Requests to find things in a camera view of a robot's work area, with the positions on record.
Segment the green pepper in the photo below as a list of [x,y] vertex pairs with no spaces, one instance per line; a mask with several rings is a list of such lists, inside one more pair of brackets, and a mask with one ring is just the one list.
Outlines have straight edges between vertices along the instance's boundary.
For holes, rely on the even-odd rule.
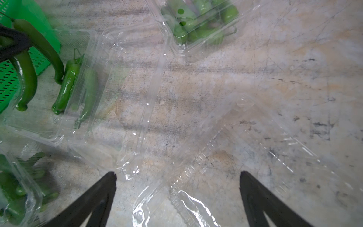
[[25,33],[32,45],[52,64],[55,70],[55,82],[61,85],[65,73],[64,65],[48,40],[30,22],[24,19],[11,18],[3,12],[1,14],[11,20],[15,30]]
[[16,109],[26,111],[28,103],[33,99],[37,90],[37,74],[27,49],[8,59],[18,74],[21,85],[21,96]]

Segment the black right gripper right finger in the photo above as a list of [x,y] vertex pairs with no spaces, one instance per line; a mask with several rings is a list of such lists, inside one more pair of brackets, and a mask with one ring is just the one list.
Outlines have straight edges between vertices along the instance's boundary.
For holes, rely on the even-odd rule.
[[250,227],[268,227],[266,216],[277,227],[311,226],[247,171],[240,175],[240,194]]

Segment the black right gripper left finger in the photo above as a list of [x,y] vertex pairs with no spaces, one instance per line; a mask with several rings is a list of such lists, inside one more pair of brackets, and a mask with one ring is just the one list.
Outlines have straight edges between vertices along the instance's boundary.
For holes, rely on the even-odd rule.
[[116,192],[117,176],[108,172],[45,227],[80,227],[89,218],[88,227],[105,227]]

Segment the green plastic basket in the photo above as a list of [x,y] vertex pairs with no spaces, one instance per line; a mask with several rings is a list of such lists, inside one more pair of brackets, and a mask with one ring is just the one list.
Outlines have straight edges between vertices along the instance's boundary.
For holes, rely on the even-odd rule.
[[39,72],[51,64],[54,80],[61,84],[65,69],[59,56],[60,42],[39,4],[7,1],[7,5],[1,10],[6,19],[1,25],[1,61],[9,60],[18,75],[20,95],[15,108],[23,112],[36,94]]

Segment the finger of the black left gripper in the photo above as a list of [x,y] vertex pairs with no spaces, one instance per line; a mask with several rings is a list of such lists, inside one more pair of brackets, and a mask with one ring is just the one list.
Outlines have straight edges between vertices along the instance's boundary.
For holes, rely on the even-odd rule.
[[11,57],[33,46],[30,38],[25,33],[3,25],[1,25],[1,38],[10,39],[10,44],[5,44],[1,47],[1,62],[9,60]]

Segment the clear pepper clamshell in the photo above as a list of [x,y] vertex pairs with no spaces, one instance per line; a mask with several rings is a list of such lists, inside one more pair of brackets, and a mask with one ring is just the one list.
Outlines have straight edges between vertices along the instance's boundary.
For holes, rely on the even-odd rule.
[[246,227],[252,177],[315,227],[360,227],[363,186],[299,142],[255,99],[232,94],[138,197],[135,227]]
[[49,155],[36,143],[1,142],[1,226],[41,227],[61,196]]
[[146,1],[173,54],[192,58],[241,36],[261,1]]
[[121,180],[140,171],[146,133],[164,74],[170,36],[151,21],[93,30],[43,30],[63,62],[74,49],[84,55],[80,74],[63,113],[52,112],[60,85],[54,69],[40,73],[38,88],[24,112],[15,95],[1,115],[10,131],[49,146],[67,145],[74,156]]

